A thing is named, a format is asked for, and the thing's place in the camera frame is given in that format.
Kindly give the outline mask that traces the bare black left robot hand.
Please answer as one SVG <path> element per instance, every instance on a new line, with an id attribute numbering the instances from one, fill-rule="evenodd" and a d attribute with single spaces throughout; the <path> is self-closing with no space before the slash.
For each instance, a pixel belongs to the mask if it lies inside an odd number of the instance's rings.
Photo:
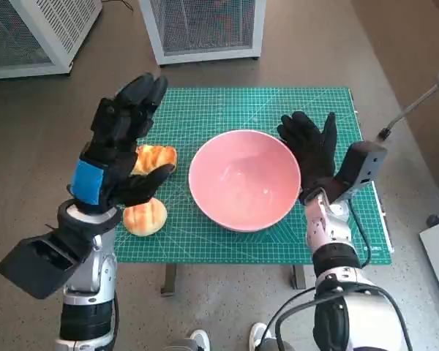
<path id="1" fill-rule="evenodd" d="M 138 139 L 147 136 L 168 88 L 164 76 L 145 73 L 115 96 L 100 100 L 91 123 L 92 139 L 80 153 L 68 191 L 83 212 L 101 214 L 117 205 L 147 203 L 173 172 L 172 164 L 134 175 Z"/>

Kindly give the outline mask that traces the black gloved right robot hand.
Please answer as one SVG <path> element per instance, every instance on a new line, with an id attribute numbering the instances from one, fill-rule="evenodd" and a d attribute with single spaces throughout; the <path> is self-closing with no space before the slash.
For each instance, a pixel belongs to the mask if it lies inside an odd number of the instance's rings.
<path id="1" fill-rule="evenodd" d="M 321 192 L 326 194 L 330 203 L 334 202 L 343 193 L 342 183 L 334 176 L 337 144 L 335 114 L 328 114 L 324 128 L 320 130 L 304 112 L 296 111 L 291 116 L 281 117 L 277 131 L 300 168 L 300 203 L 308 203 Z"/>

